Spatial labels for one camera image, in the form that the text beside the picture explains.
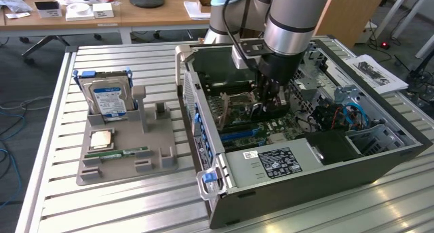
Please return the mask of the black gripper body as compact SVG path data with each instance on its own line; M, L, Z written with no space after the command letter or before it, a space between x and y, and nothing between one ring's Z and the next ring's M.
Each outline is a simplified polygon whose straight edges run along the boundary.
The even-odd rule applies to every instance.
M289 82L298 71L305 52L296 55L272 53L262 55L258 64L258 88L272 87L278 90L289 86Z

